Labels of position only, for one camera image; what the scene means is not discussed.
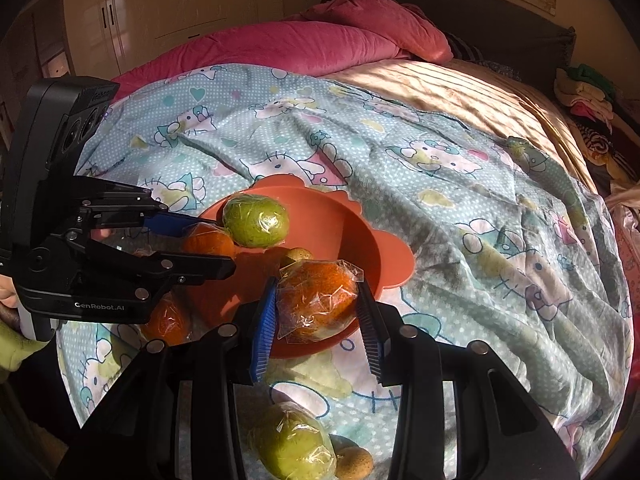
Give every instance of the gray headboard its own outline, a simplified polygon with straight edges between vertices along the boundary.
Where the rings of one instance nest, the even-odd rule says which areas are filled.
[[[442,31],[508,65],[522,81],[553,95],[556,67],[569,65],[575,31],[505,0],[396,0],[419,6]]]

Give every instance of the orange bowl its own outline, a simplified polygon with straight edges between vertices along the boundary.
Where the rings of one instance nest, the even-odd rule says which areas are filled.
[[[236,247],[233,276],[188,287],[194,307],[210,328],[230,322],[238,305],[258,300],[268,277],[279,276],[284,254],[295,247],[311,251],[315,260],[345,260],[361,268],[375,298],[380,298],[384,288],[407,282],[414,272],[411,249],[395,235],[373,229],[362,217],[360,204],[349,200],[344,191],[321,192],[287,174],[268,176],[241,192],[280,202],[289,213],[289,233],[280,245],[266,250]],[[222,208],[228,199],[215,203],[201,217],[222,220]],[[288,344],[276,338],[271,357],[294,358],[321,352],[357,328],[356,319],[335,336],[304,344]]]

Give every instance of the polka dot pattern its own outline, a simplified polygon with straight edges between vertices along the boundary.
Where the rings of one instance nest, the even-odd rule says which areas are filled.
[[[114,104],[78,173],[149,187],[189,215],[273,173],[345,189],[375,228],[414,251],[414,276],[383,301],[444,344],[491,345],[559,434],[574,435],[583,473],[612,432],[631,334],[620,314],[628,291],[610,217],[600,197],[528,142],[341,83],[230,64],[153,83]],[[103,329],[111,335],[70,322],[58,336],[81,422],[139,347],[123,329]],[[326,400],[323,425],[366,447],[376,477],[386,478],[399,389],[376,384],[356,335],[297,376],[306,392],[299,402]],[[244,439],[270,391],[264,384],[236,392]],[[453,478],[450,384],[444,393],[445,470]],[[268,478],[242,444],[247,477]]]

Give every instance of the orange in plastic bag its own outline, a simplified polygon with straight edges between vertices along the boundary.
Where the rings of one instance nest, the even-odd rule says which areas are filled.
[[[356,282],[362,271],[347,262],[301,260],[281,270],[278,338],[287,343],[321,341],[355,318]]]
[[[211,224],[197,223],[182,243],[186,253],[236,257],[236,246],[229,234]]]
[[[162,339],[169,346],[179,345],[190,339],[191,320],[169,292],[158,302],[149,322],[140,325],[140,332],[149,341]]]

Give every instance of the pink pillow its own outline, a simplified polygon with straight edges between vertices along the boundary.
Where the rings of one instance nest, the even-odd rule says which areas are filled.
[[[308,20],[349,25],[379,34],[398,47],[432,63],[445,63],[453,54],[445,35],[425,19],[420,9],[393,0],[331,0],[301,12]]]
[[[203,66],[247,63],[321,76],[382,59],[407,59],[391,40],[333,23],[286,21],[221,30],[182,44],[114,79],[115,100]]]

